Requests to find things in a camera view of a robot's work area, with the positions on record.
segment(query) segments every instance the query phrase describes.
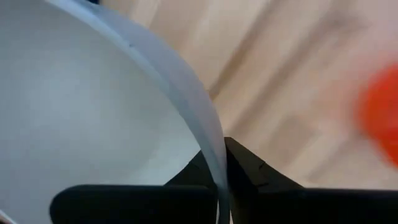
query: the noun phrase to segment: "curved plastic edge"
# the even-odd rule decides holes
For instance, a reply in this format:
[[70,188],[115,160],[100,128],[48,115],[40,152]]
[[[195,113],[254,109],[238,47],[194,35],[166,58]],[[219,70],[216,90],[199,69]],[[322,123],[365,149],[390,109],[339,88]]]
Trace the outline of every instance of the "curved plastic edge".
[[168,96],[197,140],[218,186],[219,223],[229,223],[226,149],[218,115],[193,70],[147,29],[83,0],[47,0],[87,23],[123,50]]

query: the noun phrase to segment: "wooden floor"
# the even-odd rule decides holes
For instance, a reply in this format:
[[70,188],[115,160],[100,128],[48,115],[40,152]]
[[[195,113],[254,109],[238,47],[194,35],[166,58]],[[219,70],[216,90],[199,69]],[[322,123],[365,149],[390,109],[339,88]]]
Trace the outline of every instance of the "wooden floor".
[[356,124],[358,94],[398,59],[394,0],[103,0],[196,71],[232,136],[303,185],[398,189]]

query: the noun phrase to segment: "orange blurred object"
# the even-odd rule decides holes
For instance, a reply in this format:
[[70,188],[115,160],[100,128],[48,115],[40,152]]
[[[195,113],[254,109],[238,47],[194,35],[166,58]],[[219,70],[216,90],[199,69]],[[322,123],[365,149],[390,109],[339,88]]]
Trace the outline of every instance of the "orange blurred object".
[[364,130],[398,166],[398,64],[380,72],[369,85],[359,117]]

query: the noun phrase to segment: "red object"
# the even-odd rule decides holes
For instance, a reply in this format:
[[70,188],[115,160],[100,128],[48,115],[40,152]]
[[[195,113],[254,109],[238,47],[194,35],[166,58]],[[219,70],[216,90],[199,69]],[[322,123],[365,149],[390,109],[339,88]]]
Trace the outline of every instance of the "red object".
[[370,83],[359,117],[364,130],[398,166],[398,64],[387,67]]

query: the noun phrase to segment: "light wood surface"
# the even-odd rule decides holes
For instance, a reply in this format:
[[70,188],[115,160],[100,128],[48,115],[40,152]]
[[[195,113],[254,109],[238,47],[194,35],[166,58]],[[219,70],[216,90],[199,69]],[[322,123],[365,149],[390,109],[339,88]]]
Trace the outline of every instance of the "light wood surface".
[[303,185],[398,189],[356,124],[358,94],[398,59],[394,0],[104,0],[196,71],[226,136]]

